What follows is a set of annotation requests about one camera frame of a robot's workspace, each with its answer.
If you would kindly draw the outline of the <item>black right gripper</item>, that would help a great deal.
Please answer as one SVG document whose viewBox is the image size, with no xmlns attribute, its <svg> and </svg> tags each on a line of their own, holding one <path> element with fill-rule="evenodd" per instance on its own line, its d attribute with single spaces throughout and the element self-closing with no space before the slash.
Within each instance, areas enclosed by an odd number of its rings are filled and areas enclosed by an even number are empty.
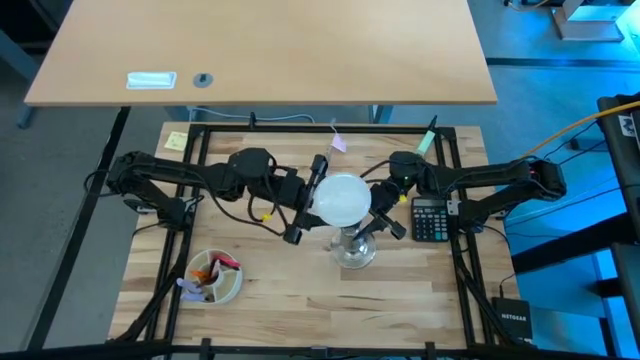
<svg viewBox="0 0 640 360">
<path fill-rule="evenodd" d="M 374 233 L 389 229 L 391 235 L 400 240 L 406 235 L 406 228 L 399 222 L 392 220 L 387 213 L 399 202 L 403 189 L 391 180 L 375 183 L 370 188 L 371 205 L 369 212 L 373 219 L 363 225 L 356 226 L 352 244 L 364 246 L 374 241 Z"/>
</svg>

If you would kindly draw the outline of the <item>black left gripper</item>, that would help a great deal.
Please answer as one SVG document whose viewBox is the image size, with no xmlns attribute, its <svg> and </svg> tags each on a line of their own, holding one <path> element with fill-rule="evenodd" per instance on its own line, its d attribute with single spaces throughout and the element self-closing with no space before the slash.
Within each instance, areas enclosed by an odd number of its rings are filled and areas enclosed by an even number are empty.
<svg viewBox="0 0 640 360">
<path fill-rule="evenodd" d="M 325 155 L 316 154 L 310 166 L 309 180 L 299 177 L 296 172 L 272 175 L 272 195 L 276 213 L 281 218 L 286 218 L 284 209 L 289 209 L 295 217 L 285 229 L 283 235 L 285 242 L 298 244 L 304 231 L 328 226 L 328 223 L 310 212 L 313 193 L 326 177 L 328 164 Z"/>
</svg>

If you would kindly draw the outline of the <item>silver metal lamp base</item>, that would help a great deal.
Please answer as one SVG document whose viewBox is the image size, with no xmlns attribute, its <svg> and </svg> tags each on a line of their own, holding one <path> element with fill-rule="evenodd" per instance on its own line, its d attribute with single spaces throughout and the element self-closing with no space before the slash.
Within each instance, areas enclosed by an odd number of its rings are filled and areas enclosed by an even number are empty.
<svg viewBox="0 0 640 360">
<path fill-rule="evenodd" d="M 377 248 L 374 236 L 364 234 L 357 223 L 340 228 L 331 239 L 330 250 L 340 267 L 360 269 L 374 259 Z"/>
</svg>

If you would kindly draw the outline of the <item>white globe lightbulb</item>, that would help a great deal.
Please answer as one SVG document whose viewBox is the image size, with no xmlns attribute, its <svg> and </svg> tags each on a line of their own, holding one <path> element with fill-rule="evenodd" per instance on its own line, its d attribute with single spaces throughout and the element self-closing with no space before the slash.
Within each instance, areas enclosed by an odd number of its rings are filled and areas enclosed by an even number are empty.
<svg viewBox="0 0 640 360">
<path fill-rule="evenodd" d="M 349 227 L 366 217 L 371 203 L 371 191 L 364 179 L 337 173 L 325 177 L 316 187 L 311 213 L 330 226 Z"/>
</svg>

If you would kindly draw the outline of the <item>black desk calculator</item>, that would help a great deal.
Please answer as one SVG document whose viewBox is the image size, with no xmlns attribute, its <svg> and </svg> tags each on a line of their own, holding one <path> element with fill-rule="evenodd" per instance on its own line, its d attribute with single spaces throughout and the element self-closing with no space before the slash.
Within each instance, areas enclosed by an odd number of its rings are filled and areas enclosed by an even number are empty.
<svg viewBox="0 0 640 360">
<path fill-rule="evenodd" d="M 411 235 L 416 242 L 447 242 L 450 231 L 446 201 L 428 197 L 413 198 Z"/>
</svg>

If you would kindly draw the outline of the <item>light green clip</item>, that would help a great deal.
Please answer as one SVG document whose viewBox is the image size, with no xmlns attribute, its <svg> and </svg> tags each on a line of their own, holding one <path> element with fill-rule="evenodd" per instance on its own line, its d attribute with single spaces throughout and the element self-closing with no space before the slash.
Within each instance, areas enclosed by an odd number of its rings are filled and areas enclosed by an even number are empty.
<svg viewBox="0 0 640 360">
<path fill-rule="evenodd" d="M 416 153 L 421 156 L 424 156 L 428 152 L 431 144 L 434 141 L 434 138 L 436 136 L 435 129 L 436 129 L 437 118 L 438 118 L 437 115 L 435 115 L 432 118 L 431 122 L 427 127 L 426 133 L 424 134 L 420 144 L 416 148 Z"/>
</svg>

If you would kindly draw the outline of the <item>red clip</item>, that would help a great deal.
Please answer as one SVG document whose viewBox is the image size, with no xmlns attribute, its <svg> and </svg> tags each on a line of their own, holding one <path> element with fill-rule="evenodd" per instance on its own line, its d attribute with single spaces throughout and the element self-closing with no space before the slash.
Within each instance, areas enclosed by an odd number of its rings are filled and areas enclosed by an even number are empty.
<svg viewBox="0 0 640 360">
<path fill-rule="evenodd" d="M 213 266 L 218 266 L 218 267 L 224 266 L 233 270 L 239 270 L 241 268 L 241 265 L 239 262 L 237 262 L 232 257 L 226 256 L 223 254 L 215 254 L 212 257 L 212 264 Z"/>
</svg>

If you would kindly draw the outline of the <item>round cream divided organizer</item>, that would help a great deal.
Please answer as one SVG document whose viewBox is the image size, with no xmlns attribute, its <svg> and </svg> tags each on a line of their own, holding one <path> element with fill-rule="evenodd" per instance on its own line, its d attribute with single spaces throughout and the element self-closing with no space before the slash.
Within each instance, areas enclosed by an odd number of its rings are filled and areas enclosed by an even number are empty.
<svg viewBox="0 0 640 360">
<path fill-rule="evenodd" d="M 243 283 L 242 266 L 239 270 L 233 270 L 224 266 L 213 266 L 212 257 L 215 254 L 232 257 L 229 253 L 218 249 L 201 251 L 191 259 L 182 277 L 185 280 L 195 283 L 204 291 L 206 300 L 203 304 L 221 305 L 233 300 L 238 295 Z M 211 280 L 204 285 L 199 284 L 191 275 L 191 271 L 194 270 L 208 272 L 211 275 Z"/>
</svg>

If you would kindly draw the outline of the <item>yellow sticky note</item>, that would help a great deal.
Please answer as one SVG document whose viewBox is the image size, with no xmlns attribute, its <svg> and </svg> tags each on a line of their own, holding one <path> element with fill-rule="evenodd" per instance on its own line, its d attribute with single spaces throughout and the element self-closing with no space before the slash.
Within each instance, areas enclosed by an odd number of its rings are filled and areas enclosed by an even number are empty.
<svg viewBox="0 0 640 360">
<path fill-rule="evenodd" d="M 189 134 L 172 131 L 164 143 L 164 148 L 168 150 L 184 152 L 189 141 Z"/>
</svg>

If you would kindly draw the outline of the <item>lavender clip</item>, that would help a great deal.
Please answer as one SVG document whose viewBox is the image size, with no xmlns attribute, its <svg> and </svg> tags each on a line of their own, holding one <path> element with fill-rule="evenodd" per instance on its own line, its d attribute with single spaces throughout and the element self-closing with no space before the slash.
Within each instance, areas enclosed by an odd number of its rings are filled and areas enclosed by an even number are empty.
<svg viewBox="0 0 640 360">
<path fill-rule="evenodd" d="M 195 283 L 183 278 L 178 278 L 176 280 L 176 284 L 182 289 L 182 294 L 180 296 L 182 300 L 200 303 L 203 303 L 206 300 L 204 291 Z"/>
</svg>

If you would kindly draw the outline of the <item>black Netgear router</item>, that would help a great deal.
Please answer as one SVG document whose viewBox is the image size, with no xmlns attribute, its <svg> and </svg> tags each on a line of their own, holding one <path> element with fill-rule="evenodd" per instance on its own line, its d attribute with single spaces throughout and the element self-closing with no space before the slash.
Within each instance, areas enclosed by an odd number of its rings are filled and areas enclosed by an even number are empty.
<svg viewBox="0 0 640 360">
<path fill-rule="evenodd" d="M 511 334 L 525 342 L 532 342 L 532 321 L 530 305 L 527 301 L 494 297 L 492 299 L 498 316 Z"/>
</svg>

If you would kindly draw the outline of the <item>light wooden desk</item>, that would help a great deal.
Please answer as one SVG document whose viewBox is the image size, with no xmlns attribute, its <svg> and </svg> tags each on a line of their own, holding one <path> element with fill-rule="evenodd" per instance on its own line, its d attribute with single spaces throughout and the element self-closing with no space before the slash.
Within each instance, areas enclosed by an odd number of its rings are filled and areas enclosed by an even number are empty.
<svg viewBox="0 0 640 360">
<path fill-rule="evenodd" d="M 175 72 L 128 90 L 130 72 Z M 193 78 L 214 81 L 196 88 Z M 74 0 L 32 106 L 493 104 L 467 0 Z"/>
</svg>

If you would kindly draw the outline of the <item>black equipment rack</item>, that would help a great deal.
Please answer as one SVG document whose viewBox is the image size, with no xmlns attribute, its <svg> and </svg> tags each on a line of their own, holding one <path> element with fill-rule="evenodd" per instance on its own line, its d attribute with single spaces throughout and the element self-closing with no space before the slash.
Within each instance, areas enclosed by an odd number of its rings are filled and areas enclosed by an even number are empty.
<svg viewBox="0 0 640 360">
<path fill-rule="evenodd" d="M 640 242 L 640 105 L 600 117 L 597 122 Z"/>
</svg>

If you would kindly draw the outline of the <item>pale cardboard box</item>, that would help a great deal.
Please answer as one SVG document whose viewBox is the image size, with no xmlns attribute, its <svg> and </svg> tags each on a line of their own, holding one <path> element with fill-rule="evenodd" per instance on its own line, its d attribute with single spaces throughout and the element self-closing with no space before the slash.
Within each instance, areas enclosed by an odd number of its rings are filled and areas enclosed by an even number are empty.
<svg viewBox="0 0 640 360">
<path fill-rule="evenodd" d="M 621 42 L 617 21 L 633 0 L 564 0 L 551 14 L 559 37 L 565 41 Z"/>
</svg>

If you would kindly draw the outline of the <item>black aluminium table frame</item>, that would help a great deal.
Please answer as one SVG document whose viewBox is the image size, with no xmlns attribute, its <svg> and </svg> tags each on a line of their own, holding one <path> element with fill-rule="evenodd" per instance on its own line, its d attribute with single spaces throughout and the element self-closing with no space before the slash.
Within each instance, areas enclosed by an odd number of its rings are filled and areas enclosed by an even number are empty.
<svg viewBox="0 0 640 360">
<path fill-rule="evenodd" d="M 310 124 L 215 124 L 204 155 L 204 132 L 196 127 L 192 163 L 226 162 L 230 154 L 246 147 L 264 147 L 279 164 L 299 169 L 307 180 L 315 154 L 328 150 L 333 131 Z M 347 152 L 333 153 L 330 171 L 361 174 L 396 150 L 414 151 L 425 130 L 416 126 L 347 126 L 338 131 Z M 457 144 L 441 140 L 426 158 L 452 166 L 457 148 L 461 166 L 488 163 L 479 127 L 455 127 Z M 316 228 L 298 246 L 290 245 L 255 226 L 229 220 L 209 196 L 196 208 L 187 262 L 205 250 L 223 250 L 243 265 L 238 295 L 226 304 L 179 301 L 167 294 L 159 309 L 155 332 L 146 338 L 172 339 L 176 345 L 199 345 L 210 338 L 214 346 L 326 347 L 356 349 L 418 349 L 433 342 L 438 349 L 466 348 L 468 341 L 484 342 L 489 323 L 482 319 L 472 295 L 460 297 L 449 243 L 418 243 L 407 234 L 395 240 L 387 231 L 377 233 L 377 254 L 360 270 L 339 267 L 329 252 L 337 232 Z M 480 266 L 489 298 L 498 296 L 499 282 L 512 274 L 511 256 L 503 237 L 488 231 L 476 235 L 477 253 L 463 253 L 471 269 Z M 122 335 L 138 317 L 156 288 L 162 253 L 167 244 L 171 267 L 184 243 L 164 229 L 137 234 L 131 244 L 108 338 Z"/>
</svg>

